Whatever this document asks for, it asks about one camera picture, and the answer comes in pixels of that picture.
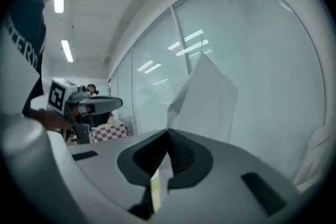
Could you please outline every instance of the pink and white checkered pattern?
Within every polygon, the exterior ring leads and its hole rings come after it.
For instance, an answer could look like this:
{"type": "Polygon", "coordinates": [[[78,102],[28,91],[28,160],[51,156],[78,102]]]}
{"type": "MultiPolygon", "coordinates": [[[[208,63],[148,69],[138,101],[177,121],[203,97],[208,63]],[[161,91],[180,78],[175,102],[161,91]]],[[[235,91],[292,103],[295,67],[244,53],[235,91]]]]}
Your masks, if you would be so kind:
{"type": "Polygon", "coordinates": [[[115,123],[114,125],[102,125],[92,132],[94,143],[106,142],[110,140],[128,137],[128,130],[124,123],[115,123]]]}

